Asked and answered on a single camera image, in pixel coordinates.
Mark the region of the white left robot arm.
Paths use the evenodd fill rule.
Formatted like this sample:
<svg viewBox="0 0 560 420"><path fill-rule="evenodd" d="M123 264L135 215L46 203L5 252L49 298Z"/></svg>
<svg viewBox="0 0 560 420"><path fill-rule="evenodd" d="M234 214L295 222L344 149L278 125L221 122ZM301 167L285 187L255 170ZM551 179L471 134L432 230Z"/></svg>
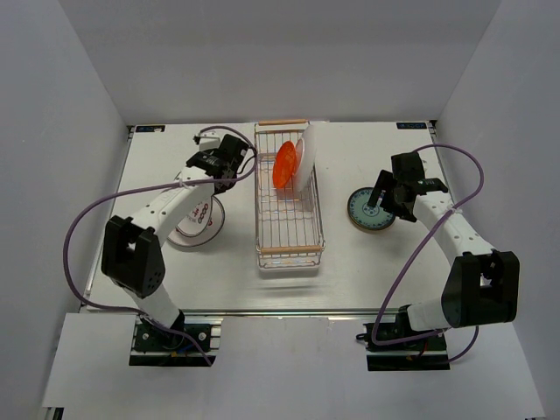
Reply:
<svg viewBox="0 0 560 420"><path fill-rule="evenodd" d="M254 145L239 131L207 142L199 133L199 150L189 157L174 183L127 217L112 216L106 224L101 272L125 290L142 314L156 324L155 339L164 348L179 347L185 338L181 310L163 286L162 246L168 235L198 204L235 185L237 172Z"/></svg>

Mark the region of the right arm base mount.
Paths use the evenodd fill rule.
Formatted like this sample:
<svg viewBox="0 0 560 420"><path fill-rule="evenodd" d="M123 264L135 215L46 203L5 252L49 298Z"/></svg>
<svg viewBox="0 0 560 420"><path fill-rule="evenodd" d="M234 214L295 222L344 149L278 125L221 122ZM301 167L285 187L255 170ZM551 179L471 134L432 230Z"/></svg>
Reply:
<svg viewBox="0 0 560 420"><path fill-rule="evenodd" d="M443 335L388 346L373 342L374 321L363 324L355 339L366 348L369 372L445 371L450 369L447 345ZM379 341L396 340L417 335L410 330L401 313L381 317L376 338Z"/></svg>

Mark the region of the orange plastic plate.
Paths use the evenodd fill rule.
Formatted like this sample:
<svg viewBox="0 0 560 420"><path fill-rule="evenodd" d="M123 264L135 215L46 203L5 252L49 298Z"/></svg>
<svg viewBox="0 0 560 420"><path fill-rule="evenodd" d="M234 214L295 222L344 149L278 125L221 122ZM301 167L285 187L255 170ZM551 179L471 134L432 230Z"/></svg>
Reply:
<svg viewBox="0 0 560 420"><path fill-rule="evenodd" d="M298 152L293 142L283 143L276 153L272 182L276 189L285 188L298 168Z"/></svg>

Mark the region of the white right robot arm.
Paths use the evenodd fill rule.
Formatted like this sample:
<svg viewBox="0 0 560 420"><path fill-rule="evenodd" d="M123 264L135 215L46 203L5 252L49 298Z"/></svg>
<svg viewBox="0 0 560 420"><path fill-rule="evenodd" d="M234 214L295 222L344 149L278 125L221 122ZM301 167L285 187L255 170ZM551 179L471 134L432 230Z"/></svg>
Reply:
<svg viewBox="0 0 560 420"><path fill-rule="evenodd" d="M381 171L369 202L404 221L422 222L428 234L413 254L435 241L451 270L441 296L401 307L389 334L380 334L376 320L372 342L413 349L449 329L514 321L521 271L515 253L499 251L476 232L443 181L426 177L418 151L392 156L391 166Z"/></svg>

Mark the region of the plain white plate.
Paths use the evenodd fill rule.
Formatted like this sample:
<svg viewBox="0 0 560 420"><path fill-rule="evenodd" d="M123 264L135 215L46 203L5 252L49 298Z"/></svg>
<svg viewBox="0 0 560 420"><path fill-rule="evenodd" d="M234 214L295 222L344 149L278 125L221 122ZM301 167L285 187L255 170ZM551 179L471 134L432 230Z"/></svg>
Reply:
<svg viewBox="0 0 560 420"><path fill-rule="evenodd" d="M296 143L297 168L293 175L293 186L302 192L312 175L316 157L317 130L313 124L308 125Z"/></svg>

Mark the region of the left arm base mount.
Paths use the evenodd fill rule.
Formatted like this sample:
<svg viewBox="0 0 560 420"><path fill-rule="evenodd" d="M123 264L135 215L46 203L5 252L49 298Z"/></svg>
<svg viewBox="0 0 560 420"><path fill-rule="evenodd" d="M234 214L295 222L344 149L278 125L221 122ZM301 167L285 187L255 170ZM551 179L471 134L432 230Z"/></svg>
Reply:
<svg viewBox="0 0 560 420"><path fill-rule="evenodd" d="M129 351L129 365L152 368L210 367L220 347L221 320L186 318L184 328L205 355L189 339L162 332L149 321L137 318Z"/></svg>

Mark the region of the white plate red characters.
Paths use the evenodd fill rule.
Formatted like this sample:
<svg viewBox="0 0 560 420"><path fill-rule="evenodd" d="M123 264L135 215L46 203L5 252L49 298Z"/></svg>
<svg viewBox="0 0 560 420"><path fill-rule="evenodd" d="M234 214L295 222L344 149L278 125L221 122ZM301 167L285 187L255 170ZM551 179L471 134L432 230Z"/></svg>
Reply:
<svg viewBox="0 0 560 420"><path fill-rule="evenodd" d="M167 241L180 249L196 248L213 240L224 223L224 206L212 197L200 202L168 235Z"/></svg>

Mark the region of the teal blue patterned plate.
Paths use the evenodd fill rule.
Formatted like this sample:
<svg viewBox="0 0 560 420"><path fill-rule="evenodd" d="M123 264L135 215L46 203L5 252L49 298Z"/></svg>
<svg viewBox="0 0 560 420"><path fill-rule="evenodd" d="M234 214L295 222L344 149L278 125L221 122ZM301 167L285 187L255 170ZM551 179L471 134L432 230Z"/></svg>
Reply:
<svg viewBox="0 0 560 420"><path fill-rule="evenodd" d="M391 227L396 217L378 204L368 204L372 192L372 187L362 187L352 192L346 204L346 212L357 228L371 232L381 231Z"/></svg>

